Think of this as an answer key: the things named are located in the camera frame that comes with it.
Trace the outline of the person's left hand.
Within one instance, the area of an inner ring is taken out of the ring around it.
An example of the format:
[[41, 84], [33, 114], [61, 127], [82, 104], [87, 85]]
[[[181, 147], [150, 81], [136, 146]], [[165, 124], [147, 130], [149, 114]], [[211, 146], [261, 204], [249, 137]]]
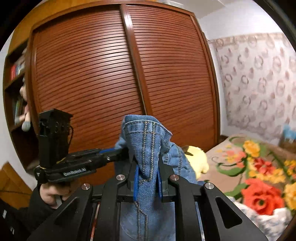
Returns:
[[50, 208], [57, 209], [62, 204], [62, 201], [66, 201], [78, 187], [79, 183], [75, 181], [66, 185], [46, 183], [40, 187], [40, 196]]

